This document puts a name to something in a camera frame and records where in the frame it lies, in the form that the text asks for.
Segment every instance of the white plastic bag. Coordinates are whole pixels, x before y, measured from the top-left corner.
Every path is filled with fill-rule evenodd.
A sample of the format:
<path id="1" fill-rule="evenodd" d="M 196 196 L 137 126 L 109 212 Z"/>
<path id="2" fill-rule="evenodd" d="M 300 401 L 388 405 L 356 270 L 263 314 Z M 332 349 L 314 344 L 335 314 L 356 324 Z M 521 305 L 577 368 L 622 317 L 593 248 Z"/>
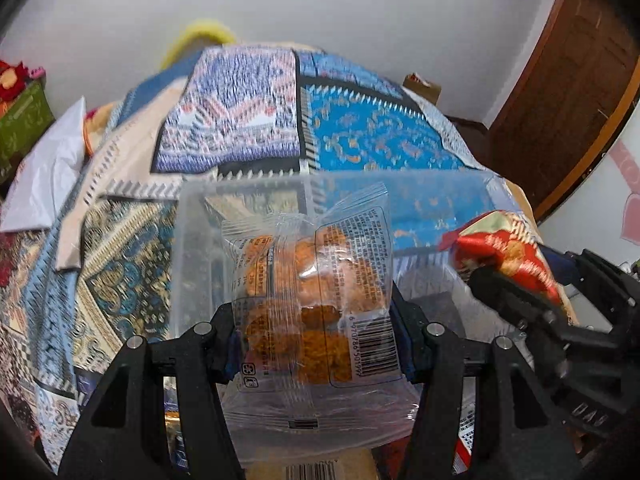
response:
<path id="1" fill-rule="evenodd" d="M 49 229 L 84 161 L 84 97 L 38 141 L 18 167 L 0 216 L 0 232 Z"/>
<path id="2" fill-rule="evenodd" d="M 241 463 L 411 432 L 418 395 L 389 316 L 388 216 L 377 184 L 322 216 L 223 223 L 242 365 L 222 404 Z"/>

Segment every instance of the bed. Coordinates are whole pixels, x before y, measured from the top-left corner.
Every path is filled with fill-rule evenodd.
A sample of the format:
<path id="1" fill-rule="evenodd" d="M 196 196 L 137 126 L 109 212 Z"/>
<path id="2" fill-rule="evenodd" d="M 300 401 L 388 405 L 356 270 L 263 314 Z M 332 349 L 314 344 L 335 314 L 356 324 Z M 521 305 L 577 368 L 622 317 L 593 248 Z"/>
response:
<path id="1" fill-rule="evenodd" d="M 436 107 L 321 50 L 210 48 L 141 83 L 53 227 L 0 235 L 0 396 L 20 430 L 56 470 L 122 343 L 167 338 L 185 181 L 403 168 L 487 171 Z M 492 205 L 470 202 L 458 222 Z"/>

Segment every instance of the red snack bag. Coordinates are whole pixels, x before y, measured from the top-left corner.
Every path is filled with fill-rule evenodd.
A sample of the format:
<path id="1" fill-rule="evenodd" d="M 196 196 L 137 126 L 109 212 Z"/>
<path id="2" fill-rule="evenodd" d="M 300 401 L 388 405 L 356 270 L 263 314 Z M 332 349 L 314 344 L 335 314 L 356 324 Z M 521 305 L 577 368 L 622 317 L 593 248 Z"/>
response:
<path id="1" fill-rule="evenodd" d="M 464 275 L 495 266 L 519 285 L 562 304 L 556 280 L 529 226 L 516 213 L 485 213 L 442 237 L 440 250 L 451 250 L 455 269 Z"/>

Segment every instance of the cardboard box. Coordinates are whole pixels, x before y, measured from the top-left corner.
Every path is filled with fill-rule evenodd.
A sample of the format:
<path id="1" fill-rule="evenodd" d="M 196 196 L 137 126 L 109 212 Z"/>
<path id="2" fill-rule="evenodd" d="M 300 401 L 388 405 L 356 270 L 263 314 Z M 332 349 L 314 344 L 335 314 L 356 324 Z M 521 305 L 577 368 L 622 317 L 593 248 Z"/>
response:
<path id="1" fill-rule="evenodd" d="M 438 97 L 440 97 L 440 92 L 442 91 L 440 85 L 427 81 L 416 73 L 409 74 L 405 77 L 402 86 L 417 93 L 420 97 L 424 97 L 432 105 L 438 102 Z"/>

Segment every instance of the green box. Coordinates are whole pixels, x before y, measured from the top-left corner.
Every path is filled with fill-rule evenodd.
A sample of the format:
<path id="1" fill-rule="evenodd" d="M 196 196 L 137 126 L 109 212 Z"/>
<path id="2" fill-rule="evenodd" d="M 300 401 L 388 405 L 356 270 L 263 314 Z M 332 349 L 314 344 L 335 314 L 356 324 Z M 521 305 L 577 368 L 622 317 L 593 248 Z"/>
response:
<path id="1" fill-rule="evenodd" d="M 42 85 L 31 82 L 0 118 L 0 184 L 14 176 L 20 161 L 54 120 Z"/>

